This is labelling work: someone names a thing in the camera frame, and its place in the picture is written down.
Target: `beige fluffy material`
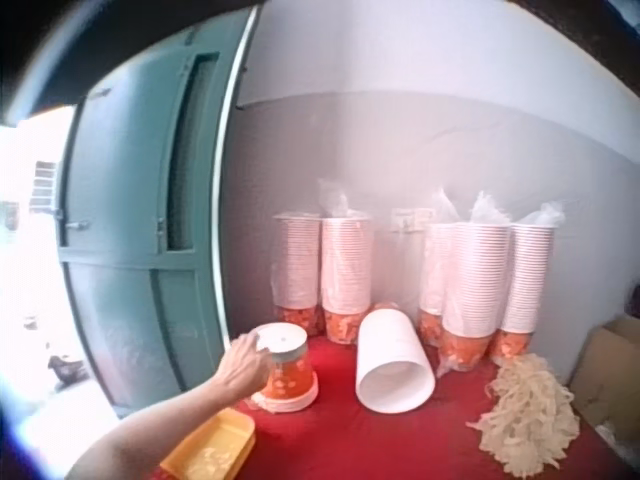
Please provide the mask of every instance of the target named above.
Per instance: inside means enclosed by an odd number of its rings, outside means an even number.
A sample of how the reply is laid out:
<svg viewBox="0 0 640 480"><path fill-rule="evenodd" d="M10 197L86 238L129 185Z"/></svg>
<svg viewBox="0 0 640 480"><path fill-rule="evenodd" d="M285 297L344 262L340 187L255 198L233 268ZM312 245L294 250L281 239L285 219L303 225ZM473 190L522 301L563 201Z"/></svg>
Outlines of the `beige fluffy material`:
<svg viewBox="0 0 640 480"><path fill-rule="evenodd" d="M468 427L482 432L480 450L504 464L504 471L526 478L546 463L559 468L564 450L578 436L571 409L573 394L560 385L544 358L526 354L506 362L488 385L498 403Z"/></svg>

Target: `wood shavings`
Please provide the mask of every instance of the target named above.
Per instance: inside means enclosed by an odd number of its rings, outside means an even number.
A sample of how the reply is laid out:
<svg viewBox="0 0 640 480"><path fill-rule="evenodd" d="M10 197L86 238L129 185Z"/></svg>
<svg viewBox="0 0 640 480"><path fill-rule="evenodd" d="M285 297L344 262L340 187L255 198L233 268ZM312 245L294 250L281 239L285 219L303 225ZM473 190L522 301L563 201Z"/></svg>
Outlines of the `wood shavings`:
<svg viewBox="0 0 640 480"><path fill-rule="evenodd" d="M228 451L218 451L213 447L202 449L186 468L187 480L223 480L233 464L233 456Z"/></svg>
<svg viewBox="0 0 640 480"><path fill-rule="evenodd" d="M488 388L498 403L468 427L482 432L480 450L504 464L504 471L527 478L545 464L559 468L564 450L578 436L573 394L558 383L547 361L534 354L508 360Z"/></svg>

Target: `cardboard box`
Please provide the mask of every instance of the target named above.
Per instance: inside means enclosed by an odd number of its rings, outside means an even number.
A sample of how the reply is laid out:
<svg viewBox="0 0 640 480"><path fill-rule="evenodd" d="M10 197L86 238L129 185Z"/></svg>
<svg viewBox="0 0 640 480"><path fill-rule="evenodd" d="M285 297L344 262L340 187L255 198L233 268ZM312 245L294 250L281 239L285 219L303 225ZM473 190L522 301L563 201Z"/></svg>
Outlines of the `cardboard box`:
<svg viewBox="0 0 640 480"><path fill-rule="evenodd" d="M569 388L591 425L608 421L617 440L640 440L640 319L620 315L593 330Z"/></svg>

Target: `stack of paper cups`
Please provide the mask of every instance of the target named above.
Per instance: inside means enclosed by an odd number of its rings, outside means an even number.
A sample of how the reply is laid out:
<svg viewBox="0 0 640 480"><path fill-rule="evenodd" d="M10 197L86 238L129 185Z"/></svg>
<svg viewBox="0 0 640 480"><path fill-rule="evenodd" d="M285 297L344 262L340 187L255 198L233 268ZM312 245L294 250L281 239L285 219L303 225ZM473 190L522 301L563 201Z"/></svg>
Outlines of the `stack of paper cups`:
<svg viewBox="0 0 640 480"><path fill-rule="evenodd" d="M509 225L456 224L443 317L446 332L440 350L451 368L473 368L496 330L505 288L509 234ZM463 338L476 341L460 341Z"/></svg>
<svg viewBox="0 0 640 480"><path fill-rule="evenodd" d="M354 214L323 219L322 306L332 341L354 343L357 339L357 324L371 305L372 254L370 217Z"/></svg>
<svg viewBox="0 0 640 480"><path fill-rule="evenodd" d="M553 250L554 227L514 224L513 269L507 307L491 356L510 358L526 351L538 320L540 299Z"/></svg>
<svg viewBox="0 0 640 480"><path fill-rule="evenodd" d="M312 335L318 304L320 225L318 215L276 215L271 284L280 320L298 323Z"/></svg>
<svg viewBox="0 0 640 480"><path fill-rule="evenodd" d="M438 346L449 272L449 254L455 224L434 224L427 229L420 278L418 331L426 344Z"/></svg>

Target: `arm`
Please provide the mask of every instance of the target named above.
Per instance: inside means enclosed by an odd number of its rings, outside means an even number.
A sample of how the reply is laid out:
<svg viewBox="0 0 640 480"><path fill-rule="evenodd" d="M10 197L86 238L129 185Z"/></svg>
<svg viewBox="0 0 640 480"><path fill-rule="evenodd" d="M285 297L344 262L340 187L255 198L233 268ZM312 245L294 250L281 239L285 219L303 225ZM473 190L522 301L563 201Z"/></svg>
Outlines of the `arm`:
<svg viewBox="0 0 640 480"><path fill-rule="evenodd" d="M123 420L80 457L68 480L144 480L193 430L267 382L270 355L256 351L257 334L231 344L216 374L178 397Z"/></svg>

